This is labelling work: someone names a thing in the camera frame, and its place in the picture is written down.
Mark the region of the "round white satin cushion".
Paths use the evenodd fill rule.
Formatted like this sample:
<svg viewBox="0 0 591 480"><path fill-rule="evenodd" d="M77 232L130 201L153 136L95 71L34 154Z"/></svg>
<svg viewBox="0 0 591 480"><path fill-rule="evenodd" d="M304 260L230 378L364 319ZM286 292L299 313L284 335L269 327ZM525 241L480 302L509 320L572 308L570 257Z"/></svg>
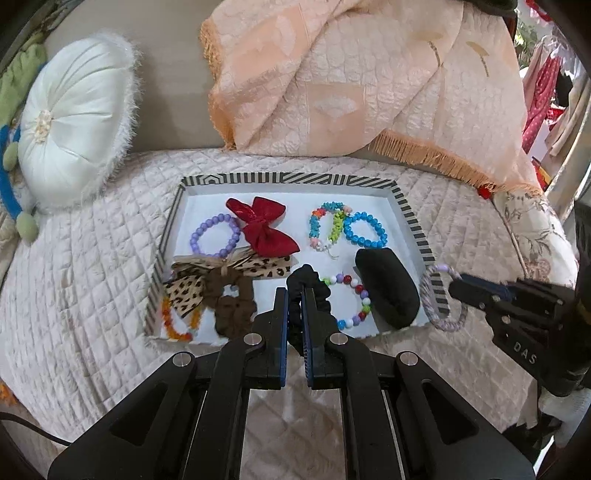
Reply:
<svg viewBox="0 0 591 480"><path fill-rule="evenodd" d="M59 50L33 83L21 116L18 162L45 210L96 196L134 135L139 54L123 36L98 32Z"/></svg>

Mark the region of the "peach fringed blanket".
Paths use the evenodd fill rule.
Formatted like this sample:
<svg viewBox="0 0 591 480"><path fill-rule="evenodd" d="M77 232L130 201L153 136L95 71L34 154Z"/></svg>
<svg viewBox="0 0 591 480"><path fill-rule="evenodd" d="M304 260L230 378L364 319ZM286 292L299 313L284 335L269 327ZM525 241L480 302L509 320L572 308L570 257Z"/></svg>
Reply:
<svg viewBox="0 0 591 480"><path fill-rule="evenodd" d="M541 191L505 21L466 1L224 1L199 38L214 129L266 156L370 148L493 192Z"/></svg>

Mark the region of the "floral cream bed skirt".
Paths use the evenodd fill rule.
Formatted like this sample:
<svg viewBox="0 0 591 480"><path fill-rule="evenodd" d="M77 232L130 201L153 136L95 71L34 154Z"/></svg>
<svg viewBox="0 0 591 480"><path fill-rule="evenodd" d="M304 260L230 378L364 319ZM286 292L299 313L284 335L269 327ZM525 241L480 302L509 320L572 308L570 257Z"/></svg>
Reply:
<svg viewBox="0 0 591 480"><path fill-rule="evenodd" d="M526 278L574 288L578 262L563 226L543 196L502 192L493 204L509 230Z"/></svg>

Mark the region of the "brown scrunchie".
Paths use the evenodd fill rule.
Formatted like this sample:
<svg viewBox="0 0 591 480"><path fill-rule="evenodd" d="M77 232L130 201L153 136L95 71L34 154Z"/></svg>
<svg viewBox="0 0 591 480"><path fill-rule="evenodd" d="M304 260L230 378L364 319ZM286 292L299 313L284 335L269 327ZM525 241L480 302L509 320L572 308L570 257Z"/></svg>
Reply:
<svg viewBox="0 0 591 480"><path fill-rule="evenodd" d="M216 333L229 340L252 330L256 313L252 278L232 268L216 268L204 276L204 305L214 312Z"/></svg>

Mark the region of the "quilted cream bedspread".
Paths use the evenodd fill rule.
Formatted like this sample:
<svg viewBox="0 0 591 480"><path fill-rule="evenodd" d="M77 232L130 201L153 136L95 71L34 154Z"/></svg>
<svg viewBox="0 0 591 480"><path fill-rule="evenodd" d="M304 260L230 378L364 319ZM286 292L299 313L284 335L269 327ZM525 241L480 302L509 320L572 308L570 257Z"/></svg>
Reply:
<svg viewBox="0 0 591 480"><path fill-rule="evenodd" d="M491 281L525 276L491 201L443 176L349 157L243 157L216 149L135 154L102 196L40 217L1 287L1 380L17 414L73 441L176 350L143 335L157 246L182 177L247 171L352 174L395 180L438 263ZM446 335L432 327L370 340L414 350L501 432L527 409L532 378L490 340L481 312ZM290 352L287 387L250 395L242 479L345 479L339 393L314 392Z"/></svg>

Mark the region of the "beige upholstered headboard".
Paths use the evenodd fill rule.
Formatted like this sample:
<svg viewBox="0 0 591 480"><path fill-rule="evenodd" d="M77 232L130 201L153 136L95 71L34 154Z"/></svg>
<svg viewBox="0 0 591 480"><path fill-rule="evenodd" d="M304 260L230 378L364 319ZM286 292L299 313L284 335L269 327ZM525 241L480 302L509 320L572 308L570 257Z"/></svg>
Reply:
<svg viewBox="0 0 591 480"><path fill-rule="evenodd" d="M221 147L207 110L213 84L198 39L218 5L204 0L84 1L49 35L50 57L99 31L118 33L140 52L141 101L133 152Z"/></svg>

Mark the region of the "black velvet pouch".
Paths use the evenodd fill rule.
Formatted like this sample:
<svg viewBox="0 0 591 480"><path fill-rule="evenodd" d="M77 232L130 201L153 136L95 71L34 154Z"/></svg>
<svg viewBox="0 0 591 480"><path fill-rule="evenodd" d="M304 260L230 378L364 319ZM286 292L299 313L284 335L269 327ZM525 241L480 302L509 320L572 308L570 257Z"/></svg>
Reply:
<svg viewBox="0 0 591 480"><path fill-rule="evenodd" d="M356 251L355 264L377 314L394 329L411 326L420 310L420 297L394 251L360 249Z"/></svg>

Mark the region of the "striped black white tray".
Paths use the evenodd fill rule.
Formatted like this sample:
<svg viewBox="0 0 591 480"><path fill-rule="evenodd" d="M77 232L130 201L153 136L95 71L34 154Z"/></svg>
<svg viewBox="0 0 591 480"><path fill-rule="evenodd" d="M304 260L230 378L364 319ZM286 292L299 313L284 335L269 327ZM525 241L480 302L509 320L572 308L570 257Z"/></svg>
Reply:
<svg viewBox="0 0 591 480"><path fill-rule="evenodd" d="M294 268L308 264L321 274L338 274L355 264L356 248L342 240L328 253L305 245L311 210L325 200L341 201L358 211L377 215L394 251L413 282L419 283L436 262L429 242L398 183L391 179L297 172L240 172L188 176L181 179L156 252L154 273L148 290L144 333L151 339L167 340L161 304L164 282L173 276L172 264L189 252L189 236L205 217L221 213L228 198L242 202L256 196L282 203L286 217L279 228L293 237L300 250L293 256Z"/></svg>

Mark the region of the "green blue plush toy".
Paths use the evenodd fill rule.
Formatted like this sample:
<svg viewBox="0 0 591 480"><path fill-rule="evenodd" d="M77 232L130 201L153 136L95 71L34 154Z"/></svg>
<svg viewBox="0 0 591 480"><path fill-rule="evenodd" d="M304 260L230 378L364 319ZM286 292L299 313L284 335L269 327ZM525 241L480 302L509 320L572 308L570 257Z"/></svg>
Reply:
<svg viewBox="0 0 591 480"><path fill-rule="evenodd" d="M13 121L46 61L44 45L31 43L14 56L1 76L1 200L19 236L29 243L37 238L38 226L33 216L21 207L9 178L18 161L21 138L21 126L14 126Z"/></svg>

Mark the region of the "red satin bow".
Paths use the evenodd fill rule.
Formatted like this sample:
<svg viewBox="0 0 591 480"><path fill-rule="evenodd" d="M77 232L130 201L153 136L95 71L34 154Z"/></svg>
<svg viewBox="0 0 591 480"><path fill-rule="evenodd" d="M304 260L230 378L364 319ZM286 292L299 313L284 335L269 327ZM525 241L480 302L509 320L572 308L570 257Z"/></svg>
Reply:
<svg viewBox="0 0 591 480"><path fill-rule="evenodd" d="M242 232L252 250L262 257L287 257L300 251L297 242L273 224L286 213L286 206L274 200L256 197L252 205L229 198L225 206L245 223Z"/></svg>

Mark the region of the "hanging red clothes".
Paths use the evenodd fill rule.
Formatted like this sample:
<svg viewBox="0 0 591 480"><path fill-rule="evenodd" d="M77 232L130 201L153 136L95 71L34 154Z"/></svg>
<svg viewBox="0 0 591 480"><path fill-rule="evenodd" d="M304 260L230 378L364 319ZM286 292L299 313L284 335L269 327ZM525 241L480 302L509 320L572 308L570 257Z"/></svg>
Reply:
<svg viewBox="0 0 591 480"><path fill-rule="evenodd" d="M522 149L528 153L550 111L551 101L558 87L563 60L555 49L540 41L533 53L523 78L527 120L522 134ZM573 80L568 93L568 107L558 118L545 140L547 153L558 157L586 108L586 94L590 94L590 78L583 73Z"/></svg>

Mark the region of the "black scrunchie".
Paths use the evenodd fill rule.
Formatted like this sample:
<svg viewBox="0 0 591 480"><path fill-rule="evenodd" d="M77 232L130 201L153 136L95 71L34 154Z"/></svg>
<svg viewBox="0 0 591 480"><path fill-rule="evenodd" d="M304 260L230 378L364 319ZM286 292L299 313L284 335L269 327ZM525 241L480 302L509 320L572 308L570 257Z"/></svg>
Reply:
<svg viewBox="0 0 591 480"><path fill-rule="evenodd" d="M320 278L311 265L304 264L287 277L288 313L287 341L295 351L304 357L304 322L301 320L301 294L310 288L315 294L315 305L320 312L331 313L328 301L331 289Z"/></svg>

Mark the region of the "leopard print bow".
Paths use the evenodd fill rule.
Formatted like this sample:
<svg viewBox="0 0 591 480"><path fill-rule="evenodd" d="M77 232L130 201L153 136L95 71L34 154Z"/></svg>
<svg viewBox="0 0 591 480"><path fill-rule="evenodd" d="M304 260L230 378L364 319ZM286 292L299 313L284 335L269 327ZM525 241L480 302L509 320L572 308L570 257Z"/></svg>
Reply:
<svg viewBox="0 0 591 480"><path fill-rule="evenodd" d="M264 257L250 247L237 248L225 258L181 255L174 258L172 277L164 283L164 292L170 307L185 318L202 302L214 308L224 287L238 286L240 278L284 278L296 264L294 255Z"/></svg>

